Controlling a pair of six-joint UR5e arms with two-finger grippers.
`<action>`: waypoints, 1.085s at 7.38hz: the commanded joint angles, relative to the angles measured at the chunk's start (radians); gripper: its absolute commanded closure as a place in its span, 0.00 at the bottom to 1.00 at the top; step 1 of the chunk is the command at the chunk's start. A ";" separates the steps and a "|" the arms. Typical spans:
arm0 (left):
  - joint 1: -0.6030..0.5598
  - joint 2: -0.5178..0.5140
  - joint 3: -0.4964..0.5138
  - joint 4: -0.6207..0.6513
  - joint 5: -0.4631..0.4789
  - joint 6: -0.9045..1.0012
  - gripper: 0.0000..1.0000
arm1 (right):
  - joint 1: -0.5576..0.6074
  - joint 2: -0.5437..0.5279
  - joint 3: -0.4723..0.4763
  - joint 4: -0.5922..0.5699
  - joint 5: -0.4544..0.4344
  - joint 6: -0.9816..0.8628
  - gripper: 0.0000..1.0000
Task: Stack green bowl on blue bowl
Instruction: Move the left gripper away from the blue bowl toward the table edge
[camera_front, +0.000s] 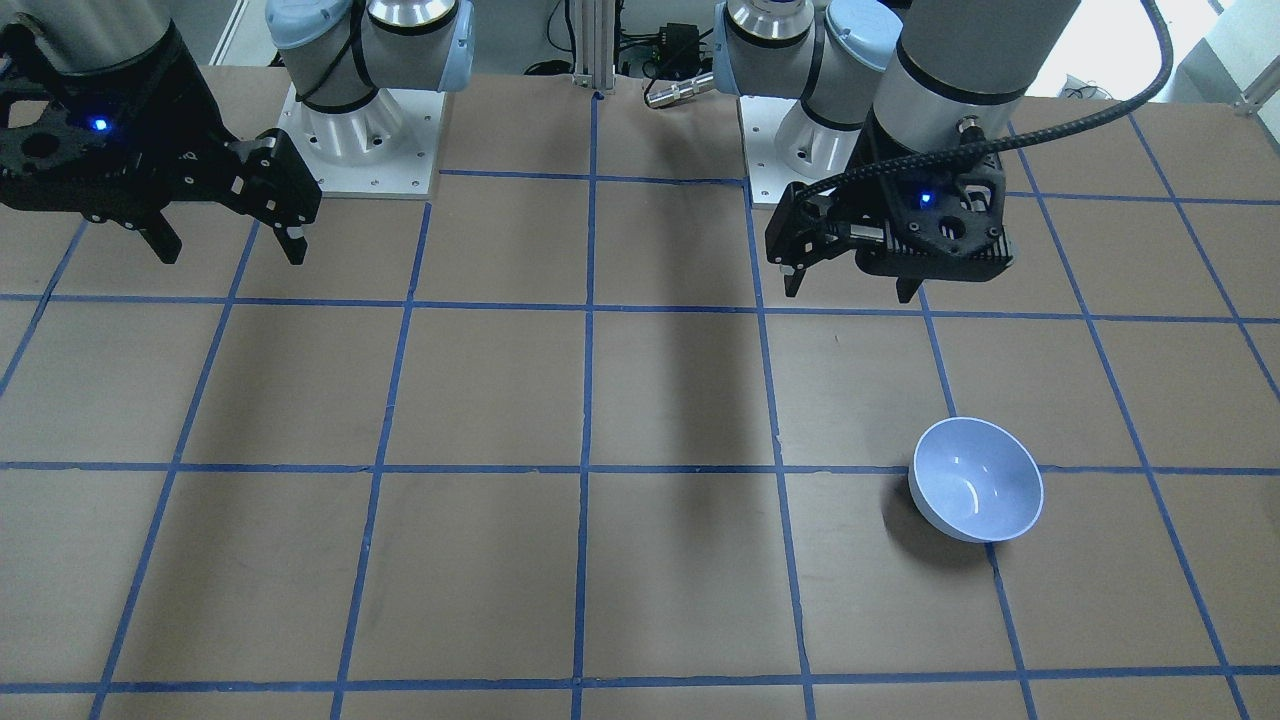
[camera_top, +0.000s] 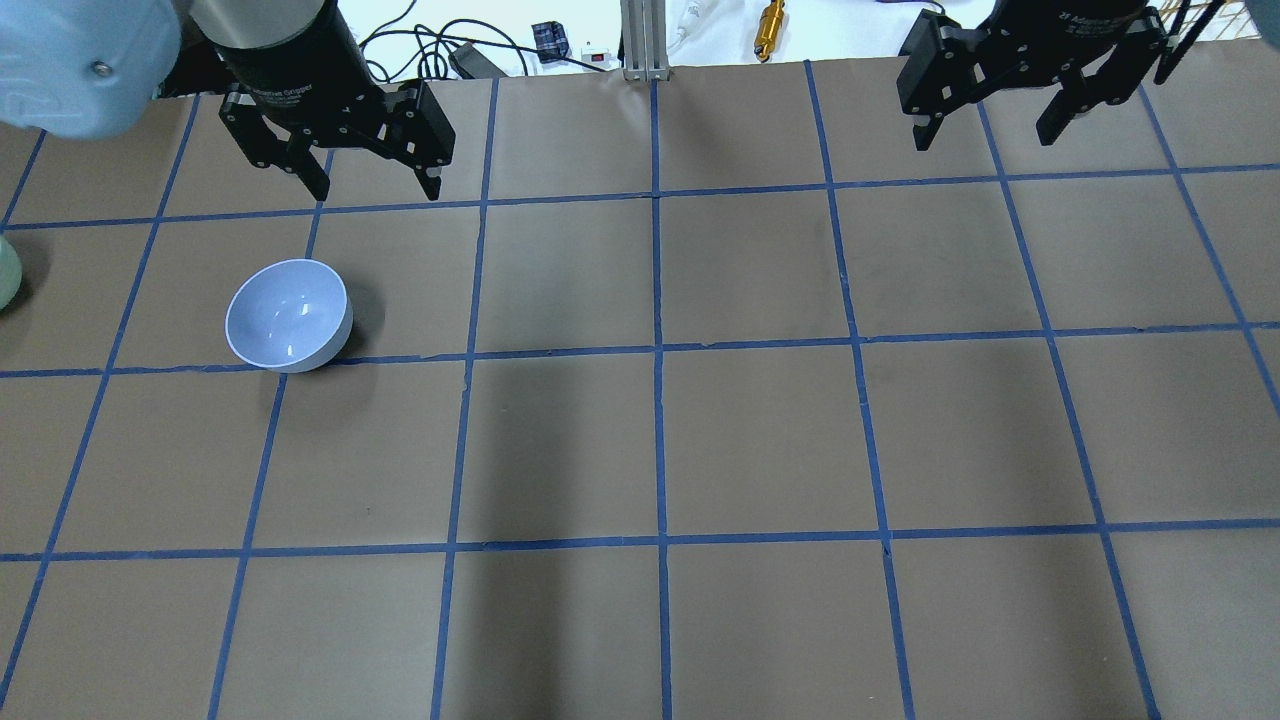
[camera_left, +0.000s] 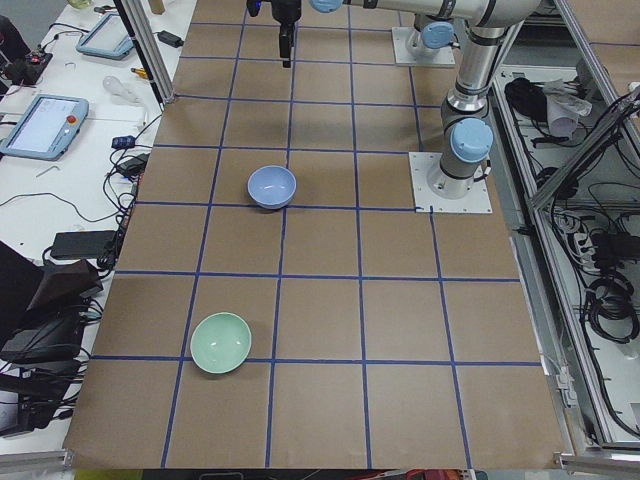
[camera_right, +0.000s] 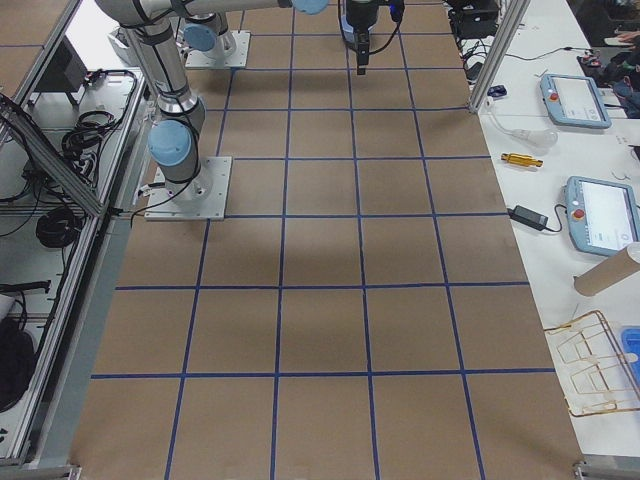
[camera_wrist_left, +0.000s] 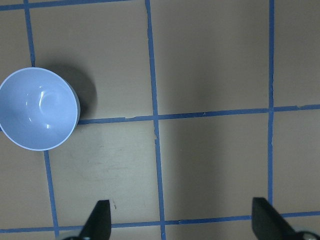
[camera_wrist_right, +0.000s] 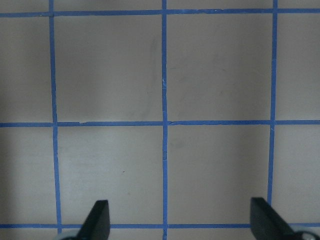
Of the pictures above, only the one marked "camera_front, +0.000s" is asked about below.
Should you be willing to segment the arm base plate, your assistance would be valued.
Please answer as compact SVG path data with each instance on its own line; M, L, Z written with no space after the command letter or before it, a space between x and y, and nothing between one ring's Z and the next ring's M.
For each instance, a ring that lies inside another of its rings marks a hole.
M755 209L776 206L792 182L844 172L861 133L822 126L792 99L742 96L739 114Z
M325 199L429 200L448 94L383 88L353 111L320 113L289 87L278 127Z

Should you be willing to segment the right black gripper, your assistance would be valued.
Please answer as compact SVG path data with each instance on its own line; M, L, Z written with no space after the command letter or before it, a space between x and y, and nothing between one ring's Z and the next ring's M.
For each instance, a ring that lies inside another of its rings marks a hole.
M3 128L3 202L131 223L161 264L183 243L163 209L216 202L280 225L293 266L308 249L321 190L287 132L241 140L175 26L138 58L87 74L58 70L24 26L3 29L3 113L45 102L40 118Z

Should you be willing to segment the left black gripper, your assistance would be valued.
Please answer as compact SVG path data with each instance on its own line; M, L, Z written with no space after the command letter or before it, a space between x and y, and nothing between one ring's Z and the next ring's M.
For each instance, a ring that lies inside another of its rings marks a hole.
M788 184L765 228L765 260L783 270L787 299L810 268L846 252L861 272L893 277L900 304L924 281L992 281L1014 263L998 152L809 188Z

